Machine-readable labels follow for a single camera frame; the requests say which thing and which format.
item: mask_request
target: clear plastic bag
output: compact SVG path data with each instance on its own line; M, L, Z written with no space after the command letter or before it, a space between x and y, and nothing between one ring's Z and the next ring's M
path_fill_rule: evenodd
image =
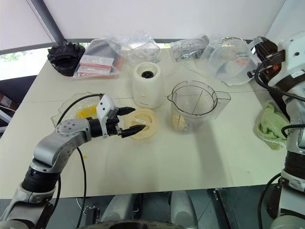
M204 52L199 59L195 60L196 67L203 72L207 77L210 77L209 73L209 61L212 53L221 43L223 37L220 34L213 34L210 36L208 45L206 46Z
M122 62L123 58L109 46L106 40L94 39L81 57L73 77L117 77Z
M161 50L148 31L134 31L128 35L109 36L108 44L133 66L142 62L157 63Z
M208 44L209 38L206 35L196 39L185 39L172 42L171 50L173 59L176 62L180 62L200 58Z

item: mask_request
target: green cloth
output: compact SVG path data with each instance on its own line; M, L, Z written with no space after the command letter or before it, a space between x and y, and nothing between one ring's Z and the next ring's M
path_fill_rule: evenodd
M289 125L288 119L270 100L265 105L262 119L255 127L255 133L271 149L279 150L286 146L286 138L281 132L281 129L286 125Z

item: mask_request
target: black wire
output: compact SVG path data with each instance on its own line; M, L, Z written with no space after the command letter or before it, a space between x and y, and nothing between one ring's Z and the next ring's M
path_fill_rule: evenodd
M67 114L67 112L71 109L71 107L73 107L76 103L78 103L79 101L83 100L83 99L86 99L86 98L90 98L90 97L95 97L95 96L100 96L102 94L90 94L90 95L86 95L86 96L83 96L82 98L79 98L77 100L75 100L72 104L70 104L67 109L61 114L61 117L59 118L58 122L56 125L58 125L59 123L61 123L62 119L64 118L64 116ZM76 148L78 150L78 152L80 153L80 157L81 157L81 164L82 164L82 169L83 169L83 173L84 173L84 196L83 196L83 202L82 202L82 207L81 207L81 214L80 214L80 217L79 217L79 220L78 220L78 226L79 227L79 223L81 221L81 218L82 218L82 213L83 213L83 209L85 207L85 201L86 201L86 192L87 192L87 177L86 177L86 168L85 168L85 163L84 163L84 160L83 160L83 157L82 157L82 153L81 153L81 150L77 147ZM56 207L57 207L57 204L58 204L58 201L59 201L59 197L61 195L61 176L59 175L58 177L58 188L57 188L57 195L56 195L56 199L55 199L55 203L54 203L54 207L53 207L53 210L52 210L52 214L53 212L55 211Z
M56 199L55 199L55 203L54 203L54 207L52 209L51 215L53 215L53 213L54 213L54 211L55 211L55 209L57 207L60 194L61 194L61 176L59 175L59 177L58 177L57 195L56 195Z
M292 129L292 128L305 128L305 124L287 125L281 129L281 132L287 138L287 134L285 133L285 130Z
M82 165L82 169L84 171L84 197L82 200L82 206L81 206L81 212L80 212L80 216L78 218L78 222L76 225L76 228L78 228L80 226L81 223L81 218L82 218L82 214L84 212L84 208L85 208L85 202L86 202L86 193L87 193L87 175L86 175L86 168L85 168L85 163L84 163L84 159L82 157L82 153L81 150L77 147L76 148L78 150L78 152L80 153L80 157L81 157L81 165Z
M262 209L262 203L263 203L264 196L265 196L266 191L269 188L269 186L280 176L281 176L281 173L278 173L273 178L271 178L271 180L269 180L269 182L267 183L266 187L264 188L264 190L261 193L261 196L259 198L258 205L257 205L257 219L258 219L259 229L263 229L261 209Z
M303 101L305 102L305 98L303 97L300 97L298 95L295 95L295 94L292 94L292 93L288 93L288 92L284 92L282 90L279 90L279 89L276 89L274 87L270 87L268 86L267 84L263 83L260 79L259 79L259 71L264 67L264 64L260 64L258 65L257 69L255 70L254 72L254 79L255 81L257 82L258 85L260 85L261 87L267 89L268 91L272 91L274 93L277 93L277 94L280 94L280 95L286 95L288 97L291 97L291 98L294 98L294 99L297 99L297 100L300 100L300 101Z

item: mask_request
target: yellow food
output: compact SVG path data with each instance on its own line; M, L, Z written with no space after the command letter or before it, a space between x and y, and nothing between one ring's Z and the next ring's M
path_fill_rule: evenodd
M81 109L79 112L77 112L77 117L78 118L88 118L88 117L96 118L96 106L97 106L97 104Z
M176 114L172 117L172 123L173 123L173 128L175 130L184 130L186 128L186 121L179 114Z

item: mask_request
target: plastic lid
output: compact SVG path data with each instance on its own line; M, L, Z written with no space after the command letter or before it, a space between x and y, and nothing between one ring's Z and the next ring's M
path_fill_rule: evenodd
M140 109L125 116L125 128L133 125L146 125L139 133L132 135L131 138L140 140L154 135L158 129L158 118L151 109Z

